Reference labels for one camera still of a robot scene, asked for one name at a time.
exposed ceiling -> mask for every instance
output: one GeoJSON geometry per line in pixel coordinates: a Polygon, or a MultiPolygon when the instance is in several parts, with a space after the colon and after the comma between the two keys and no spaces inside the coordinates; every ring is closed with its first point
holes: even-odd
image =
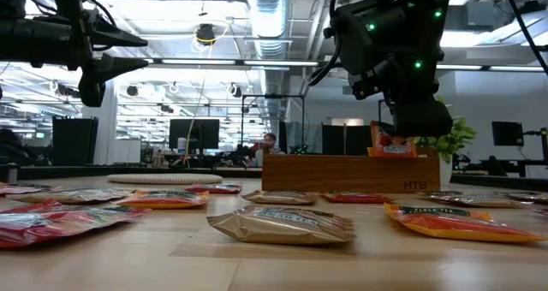
{"type": "MultiPolygon", "coordinates": [[[[53,0],[40,0],[54,4],[53,0]]],[[[334,49],[331,40],[323,40],[329,0],[276,0],[264,11],[267,0],[99,0],[113,15],[122,30],[149,41],[145,48],[114,47],[113,56],[141,58],[215,58],[323,61],[334,49]],[[217,40],[210,48],[195,44],[194,32],[200,24],[211,23],[217,40]],[[268,48],[281,48],[275,56],[268,48]]],[[[359,0],[339,0],[339,4],[359,0]]],[[[529,64],[533,55],[519,27],[509,14],[505,0],[451,0],[442,46],[444,64],[529,64]]],[[[86,3],[85,8],[93,5],[86,3]]],[[[27,2],[27,18],[40,15],[27,2]]],[[[535,42],[548,44],[548,20],[545,11],[524,16],[535,42]]],[[[58,86],[77,89],[81,73],[66,68],[31,68],[25,63],[0,63],[3,101],[22,100],[24,104],[2,104],[0,125],[13,128],[50,128],[50,117],[79,116],[83,106],[77,98],[59,94],[58,86]],[[17,119],[30,118],[31,121],[17,119]]],[[[329,99],[341,95],[345,81],[331,79],[329,86],[314,89],[310,99],[329,99]]],[[[222,119],[221,139],[233,144],[239,139],[241,99],[229,90],[238,86],[243,93],[298,94],[301,91],[300,68],[290,70],[189,69],[154,66],[116,78],[119,86],[119,134],[163,140],[172,116],[215,116],[222,119]],[[201,107],[196,108],[204,85],[201,107]],[[136,86],[139,94],[128,95],[136,86]],[[173,113],[162,111],[160,104],[173,113]]],[[[259,138],[275,129],[283,117],[284,100],[254,102],[246,116],[246,140],[259,138]]]]}

wooden box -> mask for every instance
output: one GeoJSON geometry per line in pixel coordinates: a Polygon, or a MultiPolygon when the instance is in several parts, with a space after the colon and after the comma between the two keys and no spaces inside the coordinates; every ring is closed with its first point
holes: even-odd
{"type": "Polygon", "coordinates": [[[437,157],[265,155],[264,191],[438,192],[437,157]]]}

wooden table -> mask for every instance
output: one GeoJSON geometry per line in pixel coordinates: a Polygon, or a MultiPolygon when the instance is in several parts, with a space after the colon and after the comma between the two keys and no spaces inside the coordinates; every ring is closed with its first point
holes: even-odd
{"type": "MultiPolygon", "coordinates": [[[[104,177],[37,182],[143,188],[106,183],[104,177]]],[[[225,182],[243,184],[244,192],[260,188],[260,180],[225,182]]],[[[402,205],[435,205],[413,195],[391,197],[402,205]]],[[[201,209],[156,210],[135,223],[0,251],[0,290],[548,290],[548,243],[435,239],[392,221],[382,205],[322,199],[312,208],[352,218],[356,241],[316,247],[247,244],[207,225],[207,215],[247,204],[238,195],[212,195],[201,209]]],[[[0,209],[17,205],[0,199],[0,209]]],[[[490,212],[509,226],[548,235],[548,217],[521,209],[490,212]]]]}

